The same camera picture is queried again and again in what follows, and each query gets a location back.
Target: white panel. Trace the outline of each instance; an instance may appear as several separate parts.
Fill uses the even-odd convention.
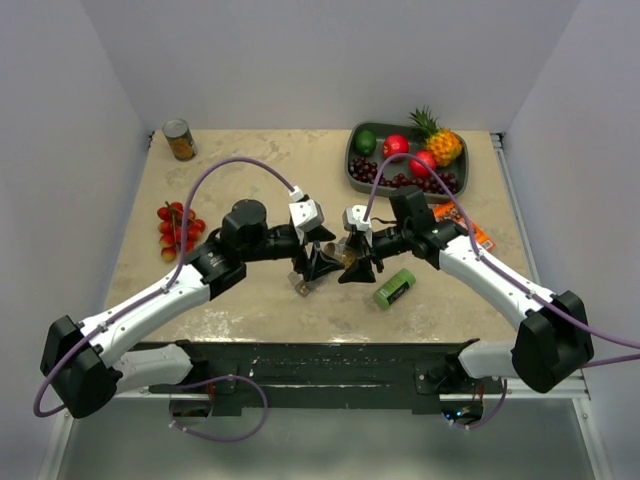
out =
[[[543,284],[592,325],[640,341],[640,3],[583,0],[507,133]],[[597,341],[596,357],[629,350]],[[616,478],[638,478],[640,365],[588,370]]]
[[[77,0],[0,10],[0,476],[30,479],[47,329],[102,306],[144,135]]]
[[[82,0],[142,119],[504,130],[578,0]]]

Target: green lime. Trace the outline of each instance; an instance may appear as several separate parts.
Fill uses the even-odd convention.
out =
[[[356,135],[354,147],[360,155],[368,157],[376,149],[376,136],[370,130],[363,130]]]

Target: marble tabletop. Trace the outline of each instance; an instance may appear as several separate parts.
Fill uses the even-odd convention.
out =
[[[165,201],[184,202],[209,165],[229,156],[260,159],[318,201],[325,226],[338,237],[345,232],[346,206],[366,204],[344,174],[348,130],[194,130],[199,149],[191,161],[175,160],[161,132],[156,132],[133,206],[108,296],[114,306],[165,275],[172,265],[160,258],[156,210]],[[528,275],[521,239],[488,132],[458,131],[467,144],[469,182],[462,206],[495,241],[492,252],[516,271]],[[232,164],[202,184],[193,209],[208,224],[207,232],[242,198],[267,207],[269,225],[288,221],[287,190],[265,171]],[[392,218],[388,200],[377,198],[373,215]],[[333,273],[307,297],[289,283],[288,260],[249,264],[247,278],[214,301],[194,308],[156,330],[148,340],[264,342],[459,342],[472,337],[515,337],[508,323],[470,288],[434,270],[410,254],[385,260],[377,284],[337,283]],[[388,310],[372,294],[401,268],[416,284]]]

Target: snack package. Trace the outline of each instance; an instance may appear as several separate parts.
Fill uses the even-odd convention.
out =
[[[433,209],[433,214],[436,216],[436,220],[438,222],[449,218],[454,222],[462,225],[464,228],[467,228],[467,225],[464,223],[464,218],[462,218],[462,215],[460,215],[453,202],[445,203],[444,205],[438,205]],[[495,247],[496,244],[493,243],[493,240],[491,240],[489,236],[484,233],[482,229],[478,227],[478,225],[475,224],[475,222],[473,222],[473,230],[476,232],[476,241],[478,242],[478,244],[482,245],[484,249],[489,252],[493,250],[493,247]]]

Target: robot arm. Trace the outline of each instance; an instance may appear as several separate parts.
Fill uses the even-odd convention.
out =
[[[370,221],[364,220],[364,206],[345,211],[343,222],[350,232],[347,246],[355,250],[356,260],[339,282],[374,282],[372,265],[381,272],[384,258],[410,251],[472,288],[518,332],[515,344],[467,342],[456,352],[451,364],[431,372],[434,382],[446,379],[454,385],[466,378],[516,377],[533,390],[546,393],[593,357],[589,334],[532,298],[535,292],[586,325],[584,305],[575,294],[567,291],[556,295],[522,277],[480,247],[480,255],[529,290],[523,292],[515,288],[474,253],[467,230],[452,220],[436,222],[416,187],[395,190],[390,202],[396,226],[379,232],[373,232]]]
[[[130,349],[171,319],[236,285],[246,276],[246,262],[288,258],[306,281],[343,268],[320,249],[319,241],[335,238],[322,226],[320,206],[297,187],[291,196],[288,224],[268,228],[264,205],[241,200],[224,217],[221,228],[187,256],[171,286],[166,287],[175,270],[108,311],[77,324],[65,316],[51,325],[41,362],[45,375],[74,345],[89,338],[52,382],[75,418],[97,411],[116,393],[185,380],[199,361],[188,342],[153,350]],[[313,245],[308,255],[309,242]],[[162,294],[132,308],[114,323],[108,322],[159,289]]]

